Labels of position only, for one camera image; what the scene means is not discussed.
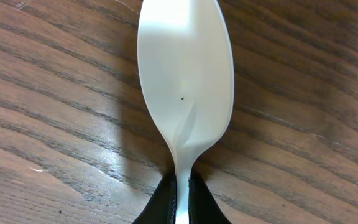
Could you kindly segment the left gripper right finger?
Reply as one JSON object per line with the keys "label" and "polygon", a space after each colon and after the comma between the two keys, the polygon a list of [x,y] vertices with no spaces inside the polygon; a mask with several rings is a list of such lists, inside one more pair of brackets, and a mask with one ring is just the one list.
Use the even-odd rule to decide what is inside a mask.
{"label": "left gripper right finger", "polygon": [[202,176],[193,171],[189,180],[189,217],[191,224],[231,224]]}

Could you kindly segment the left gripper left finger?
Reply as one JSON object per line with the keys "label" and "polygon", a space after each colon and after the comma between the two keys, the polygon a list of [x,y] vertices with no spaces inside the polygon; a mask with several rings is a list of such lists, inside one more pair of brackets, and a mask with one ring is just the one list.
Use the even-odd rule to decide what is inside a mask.
{"label": "left gripper left finger", "polygon": [[164,175],[141,214],[133,224],[174,224],[177,180],[174,172]]}

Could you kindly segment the white plastic spoon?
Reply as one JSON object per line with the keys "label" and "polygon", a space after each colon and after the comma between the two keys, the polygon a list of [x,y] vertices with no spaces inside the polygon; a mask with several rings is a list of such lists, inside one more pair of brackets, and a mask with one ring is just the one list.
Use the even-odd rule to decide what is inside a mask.
{"label": "white plastic spoon", "polygon": [[173,221],[190,222],[191,170],[225,133],[234,101],[234,65],[217,0],[144,0],[137,62],[147,109],[175,166]]}

